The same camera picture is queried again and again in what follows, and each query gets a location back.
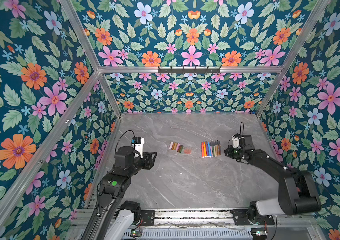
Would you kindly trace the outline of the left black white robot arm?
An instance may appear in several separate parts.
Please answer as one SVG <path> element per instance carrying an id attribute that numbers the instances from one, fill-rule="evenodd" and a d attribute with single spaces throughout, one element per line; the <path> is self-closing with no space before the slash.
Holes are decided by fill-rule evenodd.
<path id="1" fill-rule="evenodd" d="M 131 178 L 140 170 L 151 169 L 156 152 L 143 152 L 133 147 L 120 147 L 115 153 L 115 164 L 100 180 L 97 188 L 97 205 L 83 233 L 83 240 L 103 240 L 107 234 L 114 212 L 120 205 Z"/>

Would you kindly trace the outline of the brown pen tan cap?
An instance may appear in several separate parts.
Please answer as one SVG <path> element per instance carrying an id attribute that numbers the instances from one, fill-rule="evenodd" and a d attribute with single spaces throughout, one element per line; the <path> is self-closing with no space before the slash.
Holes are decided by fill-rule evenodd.
<path id="1" fill-rule="evenodd" d="M 216 141 L 215 143 L 215 156 L 217 157 L 219 155 L 219 142 Z"/>

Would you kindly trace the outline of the blue highlighter pen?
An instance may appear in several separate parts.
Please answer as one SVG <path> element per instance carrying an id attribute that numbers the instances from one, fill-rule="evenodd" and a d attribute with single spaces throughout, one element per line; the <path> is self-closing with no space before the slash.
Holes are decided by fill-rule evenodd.
<path id="1" fill-rule="evenodd" d="M 209 157 L 212 158 L 213 157 L 213 152 L 212 152 L 211 142 L 208 142 L 208 147 L 209 147 Z"/>

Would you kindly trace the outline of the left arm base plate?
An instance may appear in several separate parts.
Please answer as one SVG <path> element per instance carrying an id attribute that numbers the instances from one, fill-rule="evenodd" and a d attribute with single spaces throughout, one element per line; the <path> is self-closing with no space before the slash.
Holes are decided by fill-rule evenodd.
<path id="1" fill-rule="evenodd" d="M 156 211 L 154 210 L 139 210 L 138 213 L 135 214 L 133 225 L 144 227 L 154 226 L 155 217 Z"/>

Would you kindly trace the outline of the orange highlighter pen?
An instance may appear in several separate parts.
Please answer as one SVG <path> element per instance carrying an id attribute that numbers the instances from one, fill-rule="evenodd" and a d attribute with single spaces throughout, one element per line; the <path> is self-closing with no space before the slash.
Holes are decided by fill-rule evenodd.
<path id="1" fill-rule="evenodd" d="M 203 142 L 203 153 L 204 153 L 204 158 L 207 158 L 208 154 L 207 154 L 206 142 Z"/>

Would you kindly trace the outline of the red highlighter pen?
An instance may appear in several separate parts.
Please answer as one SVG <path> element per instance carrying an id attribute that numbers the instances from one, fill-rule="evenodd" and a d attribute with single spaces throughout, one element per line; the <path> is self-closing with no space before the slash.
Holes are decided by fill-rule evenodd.
<path id="1" fill-rule="evenodd" d="M 205 147 L 204 147 L 204 142 L 201 142 L 201 156 L 202 156 L 202 158 L 205 158 Z"/>

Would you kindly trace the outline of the purple highlighter pen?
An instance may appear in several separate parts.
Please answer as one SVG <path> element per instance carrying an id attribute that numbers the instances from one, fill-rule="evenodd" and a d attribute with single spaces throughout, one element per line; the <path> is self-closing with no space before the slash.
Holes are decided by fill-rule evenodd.
<path id="1" fill-rule="evenodd" d="M 207 158 L 209 158 L 210 157 L 210 148 L 209 148 L 209 145 L 208 145 L 208 142 L 205 142 L 206 144 L 206 155 L 207 155 Z"/>

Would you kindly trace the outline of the beige pen pink cap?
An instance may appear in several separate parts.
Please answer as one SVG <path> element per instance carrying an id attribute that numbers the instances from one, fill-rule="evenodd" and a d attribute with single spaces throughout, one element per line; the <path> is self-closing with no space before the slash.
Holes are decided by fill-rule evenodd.
<path id="1" fill-rule="evenodd" d="M 217 141 L 214 142 L 213 150 L 214 150 L 214 157 L 216 157 L 217 156 Z"/>

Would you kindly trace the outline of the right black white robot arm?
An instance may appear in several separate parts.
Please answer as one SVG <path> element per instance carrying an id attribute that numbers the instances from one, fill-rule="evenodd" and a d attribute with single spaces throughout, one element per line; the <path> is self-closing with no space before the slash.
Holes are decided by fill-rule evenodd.
<path id="1" fill-rule="evenodd" d="M 278 182 L 276 197 L 250 203 L 247 219 L 251 223 L 255 224 L 266 217 L 294 216 L 322 209 L 311 173 L 290 169 L 265 151 L 256 149 L 252 136 L 241 134 L 232 136 L 224 154 L 238 163 L 261 169 Z"/>

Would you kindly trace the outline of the red pen cap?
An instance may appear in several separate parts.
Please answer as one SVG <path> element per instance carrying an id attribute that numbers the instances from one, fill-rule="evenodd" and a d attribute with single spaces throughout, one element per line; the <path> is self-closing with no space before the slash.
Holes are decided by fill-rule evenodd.
<path id="1" fill-rule="evenodd" d="M 184 149 L 184 153 L 185 153 L 185 154 L 190 154 L 191 151 L 192 151 L 192 150 L 191 150 L 190 148 L 185 148 L 185 149 Z"/>

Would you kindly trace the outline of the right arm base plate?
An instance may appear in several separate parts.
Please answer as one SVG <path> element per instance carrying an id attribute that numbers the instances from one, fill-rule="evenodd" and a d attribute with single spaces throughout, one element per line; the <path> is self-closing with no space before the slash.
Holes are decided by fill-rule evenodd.
<path id="1" fill-rule="evenodd" d="M 233 219 L 235 225 L 253 225 L 253 226 L 274 226 L 275 221 L 273 216 L 267 215 L 262 216 L 259 215 L 257 211 L 253 210 L 245 210 L 245 209 L 238 209 L 238 210 L 230 210 L 230 213 L 233 215 Z"/>

